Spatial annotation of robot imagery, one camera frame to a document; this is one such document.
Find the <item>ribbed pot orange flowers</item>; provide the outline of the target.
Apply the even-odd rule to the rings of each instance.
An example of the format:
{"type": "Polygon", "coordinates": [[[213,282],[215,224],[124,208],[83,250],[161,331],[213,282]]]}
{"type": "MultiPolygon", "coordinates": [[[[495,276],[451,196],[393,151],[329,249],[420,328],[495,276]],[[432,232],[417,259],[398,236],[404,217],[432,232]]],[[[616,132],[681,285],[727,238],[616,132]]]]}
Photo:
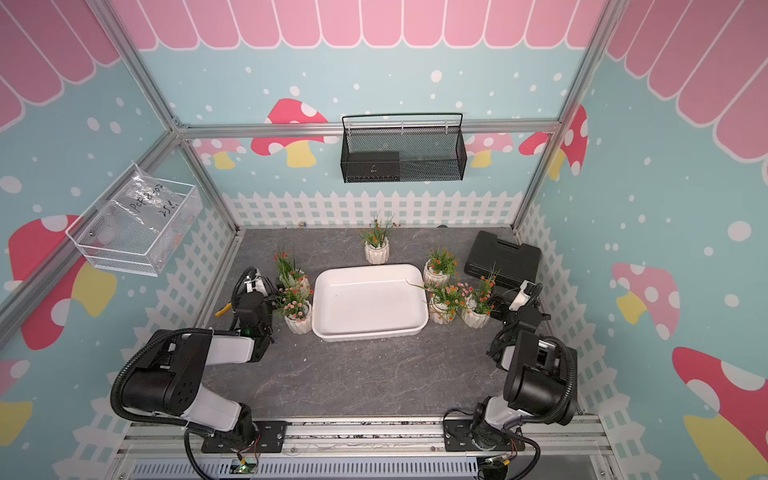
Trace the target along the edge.
{"type": "Polygon", "coordinates": [[[482,276],[477,284],[458,283],[465,305],[461,318],[468,327],[481,329],[490,321],[491,313],[495,309],[492,296],[497,274],[497,271],[492,271],[489,275],[482,276]]]}

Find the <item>twine pot pink flowers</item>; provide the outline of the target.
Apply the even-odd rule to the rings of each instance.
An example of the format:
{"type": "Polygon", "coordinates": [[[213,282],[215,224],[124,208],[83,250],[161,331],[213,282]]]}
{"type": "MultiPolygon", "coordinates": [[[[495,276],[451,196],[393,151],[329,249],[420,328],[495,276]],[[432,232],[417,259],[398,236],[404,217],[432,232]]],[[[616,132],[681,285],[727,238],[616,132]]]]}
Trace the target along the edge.
{"type": "Polygon", "coordinates": [[[425,292],[429,319],[438,325],[451,323],[468,308],[468,299],[461,284],[426,282],[425,292]]]}

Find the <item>white rectangular storage tray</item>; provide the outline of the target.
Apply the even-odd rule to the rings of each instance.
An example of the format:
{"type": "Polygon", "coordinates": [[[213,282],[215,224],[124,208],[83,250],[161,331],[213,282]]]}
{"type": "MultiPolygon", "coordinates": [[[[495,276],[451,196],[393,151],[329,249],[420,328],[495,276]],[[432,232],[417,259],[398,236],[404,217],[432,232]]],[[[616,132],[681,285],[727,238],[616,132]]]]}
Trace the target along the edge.
{"type": "Polygon", "coordinates": [[[323,341],[416,335],[428,321],[422,273],[414,265],[329,269],[315,281],[312,329],[323,341]]]}

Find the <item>twine pot orange flowers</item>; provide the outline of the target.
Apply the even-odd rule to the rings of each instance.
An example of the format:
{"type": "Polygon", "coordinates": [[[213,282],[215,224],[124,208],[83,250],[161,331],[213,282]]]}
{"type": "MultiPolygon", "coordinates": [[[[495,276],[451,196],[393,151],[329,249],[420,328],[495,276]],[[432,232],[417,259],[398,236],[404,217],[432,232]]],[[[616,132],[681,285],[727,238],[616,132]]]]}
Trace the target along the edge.
{"type": "Polygon", "coordinates": [[[447,249],[433,249],[423,270],[424,282],[438,287],[446,286],[457,273],[457,267],[456,258],[447,249]]]}

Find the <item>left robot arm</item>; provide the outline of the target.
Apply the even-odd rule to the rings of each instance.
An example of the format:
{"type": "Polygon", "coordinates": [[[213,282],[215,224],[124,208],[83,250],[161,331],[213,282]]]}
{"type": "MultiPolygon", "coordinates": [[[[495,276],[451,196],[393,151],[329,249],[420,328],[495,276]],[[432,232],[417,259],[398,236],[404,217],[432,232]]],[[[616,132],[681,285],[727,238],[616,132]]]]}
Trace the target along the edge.
{"type": "Polygon", "coordinates": [[[115,414],[125,420],[186,428],[219,437],[235,448],[251,445],[257,427],[248,406],[202,384],[208,367],[260,361],[273,343],[271,298],[259,291],[232,302],[228,330],[159,330],[118,373],[110,393],[115,414]]]}

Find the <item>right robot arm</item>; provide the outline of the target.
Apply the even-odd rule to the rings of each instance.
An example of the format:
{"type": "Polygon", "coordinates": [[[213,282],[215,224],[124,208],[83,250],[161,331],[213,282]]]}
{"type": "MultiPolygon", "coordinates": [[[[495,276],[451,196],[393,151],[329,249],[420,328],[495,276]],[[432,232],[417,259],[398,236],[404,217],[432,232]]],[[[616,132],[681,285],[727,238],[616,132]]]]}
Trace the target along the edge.
{"type": "Polygon", "coordinates": [[[537,332],[550,319],[531,299],[503,316],[487,355],[506,372],[502,393],[481,401],[471,439],[481,450],[523,444],[526,424],[567,425],[578,410],[577,353],[554,336],[537,332]]]}

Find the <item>black box in basket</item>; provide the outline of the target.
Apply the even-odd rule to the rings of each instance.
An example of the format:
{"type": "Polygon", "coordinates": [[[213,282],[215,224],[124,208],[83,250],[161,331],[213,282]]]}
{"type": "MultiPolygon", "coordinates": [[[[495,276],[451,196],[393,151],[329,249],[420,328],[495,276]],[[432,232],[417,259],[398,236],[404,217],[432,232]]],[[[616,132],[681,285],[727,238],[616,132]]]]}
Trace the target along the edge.
{"type": "Polygon", "coordinates": [[[398,182],[401,178],[397,151],[352,152],[342,164],[348,183],[398,182]]]}

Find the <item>far left pot orange flowers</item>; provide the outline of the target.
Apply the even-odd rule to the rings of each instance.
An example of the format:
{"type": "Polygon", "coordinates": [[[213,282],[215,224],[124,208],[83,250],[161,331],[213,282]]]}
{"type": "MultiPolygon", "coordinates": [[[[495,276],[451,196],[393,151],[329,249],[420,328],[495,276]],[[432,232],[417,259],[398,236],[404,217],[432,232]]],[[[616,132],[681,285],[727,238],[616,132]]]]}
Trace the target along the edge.
{"type": "Polygon", "coordinates": [[[275,256],[279,283],[300,296],[308,297],[311,287],[308,275],[300,269],[291,251],[281,250],[275,256]]]}

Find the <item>black plastic tool case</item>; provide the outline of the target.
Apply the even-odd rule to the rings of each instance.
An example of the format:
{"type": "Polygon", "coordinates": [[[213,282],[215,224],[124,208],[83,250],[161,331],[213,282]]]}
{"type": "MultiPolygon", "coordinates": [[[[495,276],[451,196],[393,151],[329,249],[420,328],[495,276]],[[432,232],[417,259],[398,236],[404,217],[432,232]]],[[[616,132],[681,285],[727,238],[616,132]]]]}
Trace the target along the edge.
{"type": "Polygon", "coordinates": [[[536,279],[541,257],[542,252],[536,246],[515,244],[491,232],[480,231],[465,262],[464,273],[475,278],[488,278],[495,273],[497,286],[520,289],[524,281],[536,279]]]}

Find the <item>back ribbed pot plant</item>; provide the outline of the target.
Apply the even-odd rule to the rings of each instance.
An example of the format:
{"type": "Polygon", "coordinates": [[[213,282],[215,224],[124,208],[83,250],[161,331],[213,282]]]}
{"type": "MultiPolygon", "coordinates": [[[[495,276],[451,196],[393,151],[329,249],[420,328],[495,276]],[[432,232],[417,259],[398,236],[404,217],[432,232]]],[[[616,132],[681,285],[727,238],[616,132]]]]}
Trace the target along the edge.
{"type": "Polygon", "coordinates": [[[366,260],[371,265],[382,265],[389,260],[389,234],[393,227],[391,218],[384,221],[375,218],[368,229],[359,232],[366,260]]]}

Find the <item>plastic bag with writing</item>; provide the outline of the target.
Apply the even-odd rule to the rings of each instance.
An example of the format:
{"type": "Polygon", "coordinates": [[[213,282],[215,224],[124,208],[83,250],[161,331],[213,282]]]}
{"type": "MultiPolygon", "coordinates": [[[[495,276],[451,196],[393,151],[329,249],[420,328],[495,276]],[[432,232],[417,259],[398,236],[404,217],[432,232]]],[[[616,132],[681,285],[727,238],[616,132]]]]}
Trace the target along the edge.
{"type": "Polygon", "coordinates": [[[169,224],[184,196],[164,180],[134,169],[121,188],[99,208],[90,229],[95,246],[144,253],[169,224]]]}

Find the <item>yellow handled pliers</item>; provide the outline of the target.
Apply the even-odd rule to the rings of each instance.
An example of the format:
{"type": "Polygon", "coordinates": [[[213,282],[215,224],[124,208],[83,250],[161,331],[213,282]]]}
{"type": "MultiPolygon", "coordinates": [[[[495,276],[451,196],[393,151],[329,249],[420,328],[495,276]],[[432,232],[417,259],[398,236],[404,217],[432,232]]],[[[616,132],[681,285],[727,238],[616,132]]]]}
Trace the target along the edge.
{"type": "Polygon", "coordinates": [[[232,303],[231,303],[231,302],[229,302],[229,303],[227,303],[227,304],[226,304],[224,307],[222,307],[222,308],[220,308],[218,311],[216,311],[216,312],[214,313],[214,316],[215,316],[216,318],[221,318],[221,317],[222,317],[222,316],[224,316],[225,314],[227,314],[227,313],[231,313],[231,312],[232,312],[232,303]]]}

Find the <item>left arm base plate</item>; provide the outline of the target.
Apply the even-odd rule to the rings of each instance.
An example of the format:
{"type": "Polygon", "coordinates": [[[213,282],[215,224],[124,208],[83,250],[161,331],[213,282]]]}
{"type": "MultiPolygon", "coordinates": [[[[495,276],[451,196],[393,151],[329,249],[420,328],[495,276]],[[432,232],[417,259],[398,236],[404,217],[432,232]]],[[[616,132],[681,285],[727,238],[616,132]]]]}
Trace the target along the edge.
{"type": "Polygon", "coordinates": [[[286,421],[246,421],[230,432],[217,432],[203,440],[204,454],[235,453],[281,453],[286,438],[286,421]]]}

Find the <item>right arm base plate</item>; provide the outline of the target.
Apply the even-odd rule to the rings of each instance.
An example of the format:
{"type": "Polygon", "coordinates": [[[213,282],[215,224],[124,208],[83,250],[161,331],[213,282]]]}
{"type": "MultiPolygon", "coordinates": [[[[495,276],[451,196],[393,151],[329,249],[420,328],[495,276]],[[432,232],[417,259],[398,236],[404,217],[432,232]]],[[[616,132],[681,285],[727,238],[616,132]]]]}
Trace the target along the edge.
{"type": "Polygon", "coordinates": [[[442,421],[444,448],[448,452],[513,452],[524,451],[523,442],[471,419],[448,418],[442,421]]]}

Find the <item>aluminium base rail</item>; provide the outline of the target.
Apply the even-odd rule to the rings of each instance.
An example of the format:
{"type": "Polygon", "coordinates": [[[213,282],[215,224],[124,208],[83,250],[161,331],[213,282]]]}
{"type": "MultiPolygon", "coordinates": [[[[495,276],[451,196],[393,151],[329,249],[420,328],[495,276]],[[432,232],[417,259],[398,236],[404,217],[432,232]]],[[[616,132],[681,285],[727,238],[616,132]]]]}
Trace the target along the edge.
{"type": "Polygon", "coordinates": [[[476,449],[471,419],[461,413],[415,417],[294,417],[269,425],[241,453],[204,453],[190,439],[186,457],[175,427],[132,426],[108,469],[110,479],[478,479],[489,468],[527,479],[619,479],[620,469],[598,419],[528,425],[534,446],[476,449]]]}

